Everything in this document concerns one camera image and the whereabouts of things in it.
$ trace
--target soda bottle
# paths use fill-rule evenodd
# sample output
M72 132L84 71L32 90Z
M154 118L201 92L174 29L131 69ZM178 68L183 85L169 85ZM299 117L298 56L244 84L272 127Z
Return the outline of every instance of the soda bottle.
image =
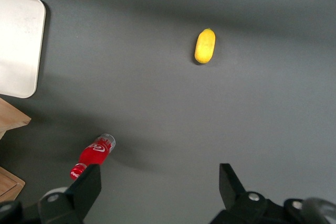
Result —
M114 147L114 137L110 134L102 134L82 152L78 164L71 169L70 177L76 180L89 165L101 165Z

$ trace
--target coca-cola logo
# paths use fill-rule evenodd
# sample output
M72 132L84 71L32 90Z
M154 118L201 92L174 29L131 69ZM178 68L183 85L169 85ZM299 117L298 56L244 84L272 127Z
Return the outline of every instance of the coca-cola logo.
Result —
M105 152L104 146L100 144L91 144L88 146L88 148L92 148L94 151L97 151L97 152Z
M72 175L72 176L75 176L76 178L78 178L78 177L79 177L79 175L78 175L78 174L76 174L75 172L71 172L71 175Z

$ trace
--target gray surface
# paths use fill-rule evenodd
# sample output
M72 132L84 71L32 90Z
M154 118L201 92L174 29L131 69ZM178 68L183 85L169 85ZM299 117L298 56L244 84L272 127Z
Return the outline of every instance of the gray surface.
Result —
M42 1L37 91L1 96L32 117L0 141L25 205L68 186L104 132L117 146L86 223L208 223L223 162L278 204L336 201L336 0ZM198 66L207 27L215 53Z

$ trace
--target wooden block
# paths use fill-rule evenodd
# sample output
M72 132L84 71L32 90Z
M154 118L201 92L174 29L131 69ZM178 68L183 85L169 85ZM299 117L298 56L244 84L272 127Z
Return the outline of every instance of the wooden block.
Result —
M30 117L0 98L0 139L5 131L27 125Z
M14 200L24 185L22 179L0 167L0 202Z

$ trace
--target white cutting board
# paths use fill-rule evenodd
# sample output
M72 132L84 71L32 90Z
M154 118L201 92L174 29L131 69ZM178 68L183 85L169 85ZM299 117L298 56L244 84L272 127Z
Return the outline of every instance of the white cutting board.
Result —
M0 94L34 94L45 16L40 0L0 0Z

